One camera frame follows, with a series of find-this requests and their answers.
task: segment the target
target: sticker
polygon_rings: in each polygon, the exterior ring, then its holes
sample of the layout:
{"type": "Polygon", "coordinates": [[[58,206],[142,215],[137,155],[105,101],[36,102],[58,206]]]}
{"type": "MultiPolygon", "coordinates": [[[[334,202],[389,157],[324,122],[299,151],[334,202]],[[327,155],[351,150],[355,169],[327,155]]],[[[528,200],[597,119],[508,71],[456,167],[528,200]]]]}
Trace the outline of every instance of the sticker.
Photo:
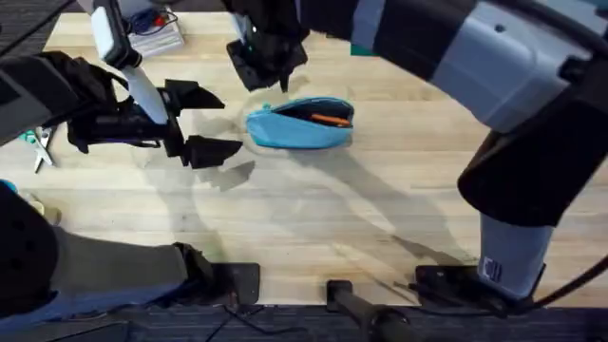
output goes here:
{"type": "Polygon", "coordinates": [[[503,265],[485,256],[482,271],[486,278],[494,282],[500,282],[501,275],[503,274],[503,265]]]}

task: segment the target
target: pencil case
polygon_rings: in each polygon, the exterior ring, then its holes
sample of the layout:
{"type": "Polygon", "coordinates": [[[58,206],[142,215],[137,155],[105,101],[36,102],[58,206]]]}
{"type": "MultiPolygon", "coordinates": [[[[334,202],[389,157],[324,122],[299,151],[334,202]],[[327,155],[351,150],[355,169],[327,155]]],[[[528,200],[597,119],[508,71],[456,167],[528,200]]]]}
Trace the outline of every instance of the pencil case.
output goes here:
{"type": "Polygon", "coordinates": [[[263,109],[247,117],[247,130],[261,146],[328,148],[344,143],[352,134],[354,108],[332,97],[294,100],[263,109]]]}

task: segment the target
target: wooden surface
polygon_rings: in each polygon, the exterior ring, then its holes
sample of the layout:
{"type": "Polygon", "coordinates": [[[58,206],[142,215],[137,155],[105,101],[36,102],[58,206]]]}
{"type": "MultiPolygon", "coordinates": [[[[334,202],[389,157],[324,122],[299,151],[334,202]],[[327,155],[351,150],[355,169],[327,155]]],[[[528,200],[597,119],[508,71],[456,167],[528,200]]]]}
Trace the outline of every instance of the wooden surface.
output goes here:
{"type": "MultiPolygon", "coordinates": [[[[218,169],[193,171],[164,151],[93,146],[83,155],[62,126],[50,149],[59,168],[32,173],[34,152],[21,142],[0,148],[0,178],[14,181],[63,212],[71,232],[155,245],[193,244],[211,260],[262,266],[262,303],[324,301],[327,279],[346,278],[375,303],[411,304],[407,283],[419,264],[474,264],[479,218],[455,184],[487,133],[466,109],[380,59],[349,56],[349,45],[313,35],[310,62],[288,95],[277,87],[248,93],[226,55],[235,39],[221,13],[180,16],[187,46],[143,68],[164,78],[197,80],[224,110],[192,110],[185,133],[242,139],[218,169]],[[255,146],[245,116],[264,103],[337,96],[356,108],[352,142],[324,151],[255,146]]],[[[88,17],[65,14],[47,50],[99,63],[88,17]]],[[[608,169],[603,167],[556,231],[538,290],[545,295],[603,257],[608,245],[608,169]]],[[[559,305],[607,307],[608,277],[559,305]]]]}

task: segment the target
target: black cable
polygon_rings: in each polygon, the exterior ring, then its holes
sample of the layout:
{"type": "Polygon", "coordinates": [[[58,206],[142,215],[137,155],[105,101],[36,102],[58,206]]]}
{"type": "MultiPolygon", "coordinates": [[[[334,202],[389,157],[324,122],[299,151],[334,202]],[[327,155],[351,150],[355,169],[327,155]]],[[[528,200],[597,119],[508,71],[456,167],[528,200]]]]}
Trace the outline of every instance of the black cable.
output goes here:
{"type": "Polygon", "coordinates": [[[216,337],[216,335],[226,326],[226,324],[230,323],[230,321],[232,320],[232,316],[228,315],[228,317],[226,319],[223,320],[223,322],[221,322],[218,327],[213,330],[213,332],[211,332],[211,334],[209,334],[209,336],[207,336],[207,338],[205,339],[205,342],[211,342],[211,340],[216,337]]]}
{"type": "Polygon", "coordinates": [[[537,1],[531,0],[491,0],[505,8],[529,15],[546,25],[560,30],[578,44],[608,58],[608,42],[578,21],[561,14],[537,1]]]}
{"type": "Polygon", "coordinates": [[[133,26],[133,33],[139,36],[150,36],[162,31],[164,28],[177,22],[178,20],[180,20],[180,18],[178,18],[178,16],[172,11],[151,9],[149,11],[135,14],[129,19],[129,22],[133,26]],[[162,26],[149,31],[153,27],[156,18],[161,15],[166,15],[169,20],[162,26]]]}
{"type": "Polygon", "coordinates": [[[414,311],[421,314],[433,315],[438,317],[455,317],[455,318],[479,318],[479,317],[495,317],[496,315],[489,311],[478,311],[474,313],[440,313],[432,310],[423,309],[421,307],[403,307],[405,310],[414,311]]]}
{"type": "Polygon", "coordinates": [[[225,305],[222,306],[223,310],[228,314],[228,317],[226,319],[224,319],[217,328],[215,328],[213,330],[213,332],[211,332],[211,334],[209,334],[209,336],[205,339],[205,342],[211,342],[211,340],[213,340],[213,338],[233,319],[237,319],[239,322],[241,322],[242,324],[244,324],[245,326],[255,330],[258,333],[262,333],[264,335],[267,336],[276,336],[276,335],[280,335],[280,334],[284,334],[284,333],[308,333],[310,334],[313,338],[314,335],[310,332],[310,330],[308,330],[307,328],[303,328],[303,327],[291,327],[291,328],[286,328],[286,329],[280,329],[280,330],[276,330],[276,331],[267,331],[263,328],[260,328],[259,326],[253,324],[252,322],[248,321],[245,317],[252,317],[256,314],[261,313],[262,311],[264,311],[266,308],[261,307],[251,313],[246,313],[245,315],[240,315],[238,313],[232,312],[230,311],[225,305]]]}
{"type": "Polygon", "coordinates": [[[225,306],[223,307],[223,309],[225,312],[227,312],[233,318],[238,320],[240,323],[255,330],[258,333],[261,333],[261,334],[264,334],[267,336],[275,336],[275,335],[284,334],[284,333],[310,333],[310,331],[304,327],[290,327],[290,328],[279,329],[279,330],[275,330],[275,331],[268,331],[263,328],[260,328],[259,326],[253,324],[252,322],[248,321],[246,318],[242,317],[240,314],[234,313],[234,312],[228,310],[228,308],[226,308],[225,306]]]}
{"type": "Polygon", "coordinates": [[[23,43],[26,39],[28,39],[32,34],[36,33],[39,29],[41,29],[44,25],[48,24],[53,18],[57,15],[61,14],[68,6],[70,6],[76,0],[66,0],[63,4],[61,4],[57,9],[52,11],[47,17],[41,20],[34,27],[30,28],[26,33],[22,34],[19,38],[15,39],[10,43],[7,47],[4,47],[0,50],[0,57],[3,57],[7,53],[11,52],[14,48],[17,48],[21,43],[23,43]]]}
{"type": "Polygon", "coordinates": [[[539,299],[538,301],[530,304],[527,307],[524,307],[520,310],[517,310],[513,314],[527,314],[531,311],[540,309],[545,307],[558,299],[563,298],[566,295],[571,294],[573,291],[579,289],[580,287],[587,284],[589,281],[595,279],[602,273],[604,273],[608,269],[608,256],[605,256],[602,260],[596,263],[593,267],[585,271],[582,275],[579,275],[574,280],[569,283],[563,285],[559,289],[557,289],[554,293],[539,299]]]}

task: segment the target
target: orange pencil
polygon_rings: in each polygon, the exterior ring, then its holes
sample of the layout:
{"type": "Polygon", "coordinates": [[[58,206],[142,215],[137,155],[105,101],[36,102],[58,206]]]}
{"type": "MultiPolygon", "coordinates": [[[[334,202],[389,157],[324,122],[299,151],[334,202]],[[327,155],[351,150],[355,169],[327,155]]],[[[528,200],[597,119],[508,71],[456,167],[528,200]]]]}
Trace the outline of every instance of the orange pencil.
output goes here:
{"type": "Polygon", "coordinates": [[[322,121],[326,123],[339,124],[339,125],[351,125],[351,122],[342,118],[329,117],[327,115],[313,114],[311,117],[313,120],[322,121]]]}

